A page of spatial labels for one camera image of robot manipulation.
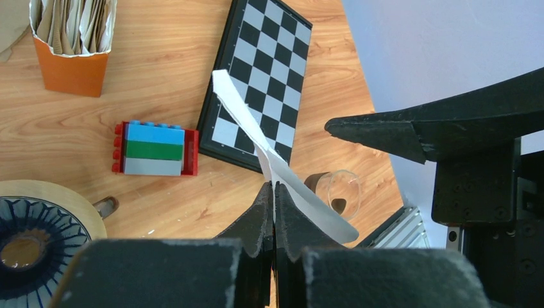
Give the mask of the blue glass dripper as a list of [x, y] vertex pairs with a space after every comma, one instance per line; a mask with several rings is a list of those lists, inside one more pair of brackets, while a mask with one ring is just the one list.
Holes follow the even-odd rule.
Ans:
[[57, 204], [2, 197], [1, 307], [47, 307], [72, 258], [91, 239]]

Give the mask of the red toy brick stack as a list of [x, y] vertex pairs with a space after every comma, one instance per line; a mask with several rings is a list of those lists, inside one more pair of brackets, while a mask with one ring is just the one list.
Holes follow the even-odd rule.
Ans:
[[199, 132], [138, 120], [114, 128], [112, 172], [146, 176], [196, 176]]

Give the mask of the aluminium frame rail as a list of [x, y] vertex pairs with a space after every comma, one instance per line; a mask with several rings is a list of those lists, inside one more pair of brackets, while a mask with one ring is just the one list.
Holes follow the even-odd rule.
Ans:
[[401, 207], [356, 248], [430, 248], [417, 207]]

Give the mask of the black white chessboard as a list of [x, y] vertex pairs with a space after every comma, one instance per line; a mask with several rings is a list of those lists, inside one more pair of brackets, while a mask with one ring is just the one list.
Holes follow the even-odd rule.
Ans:
[[[214, 62], [224, 69], [270, 146], [290, 161], [312, 24], [283, 1], [233, 1]], [[260, 172], [255, 147], [209, 87], [199, 151]]]

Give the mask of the glass coffee carafe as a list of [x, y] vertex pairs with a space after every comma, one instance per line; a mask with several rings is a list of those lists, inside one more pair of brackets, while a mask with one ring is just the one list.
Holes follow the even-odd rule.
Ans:
[[92, 204], [101, 219], [106, 219], [119, 208], [119, 201], [113, 196], [108, 196]]

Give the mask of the white paper coffee filter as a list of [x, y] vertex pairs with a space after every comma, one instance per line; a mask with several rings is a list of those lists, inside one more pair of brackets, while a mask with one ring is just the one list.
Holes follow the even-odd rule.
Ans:
[[227, 70], [212, 71], [213, 92], [222, 107], [250, 138], [256, 147], [261, 170], [266, 180], [284, 184], [296, 208], [321, 231], [339, 244], [355, 241], [359, 232], [330, 209], [295, 175], [287, 162], [270, 146], [263, 131], [242, 100]]

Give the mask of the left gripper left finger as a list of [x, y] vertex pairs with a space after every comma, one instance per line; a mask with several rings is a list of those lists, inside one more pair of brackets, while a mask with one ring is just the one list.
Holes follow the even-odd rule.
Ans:
[[51, 307], [265, 307], [273, 186], [211, 239], [102, 239], [69, 265]]

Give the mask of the clear glass beaker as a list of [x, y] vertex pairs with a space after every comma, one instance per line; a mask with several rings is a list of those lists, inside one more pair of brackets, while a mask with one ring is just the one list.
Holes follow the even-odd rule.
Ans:
[[304, 184], [347, 221], [354, 218], [361, 207], [361, 180], [351, 171], [316, 173], [308, 176]]

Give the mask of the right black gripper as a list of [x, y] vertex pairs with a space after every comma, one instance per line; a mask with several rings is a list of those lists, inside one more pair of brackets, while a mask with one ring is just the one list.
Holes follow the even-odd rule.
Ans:
[[522, 154], [516, 139], [543, 130], [543, 69], [415, 107], [333, 118], [325, 130], [438, 162], [431, 217], [457, 230], [448, 241], [486, 296], [506, 307], [543, 306], [543, 152]]

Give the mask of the orange filter box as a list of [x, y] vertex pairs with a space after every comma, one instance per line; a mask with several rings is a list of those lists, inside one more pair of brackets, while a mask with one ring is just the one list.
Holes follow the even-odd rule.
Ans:
[[31, 0], [29, 9], [45, 88], [99, 97], [112, 50], [117, 1]]

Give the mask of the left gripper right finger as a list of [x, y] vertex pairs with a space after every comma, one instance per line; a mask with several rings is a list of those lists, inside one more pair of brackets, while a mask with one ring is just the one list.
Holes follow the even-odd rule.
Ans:
[[275, 282], [279, 307], [491, 307], [459, 252], [346, 248], [275, 185]]

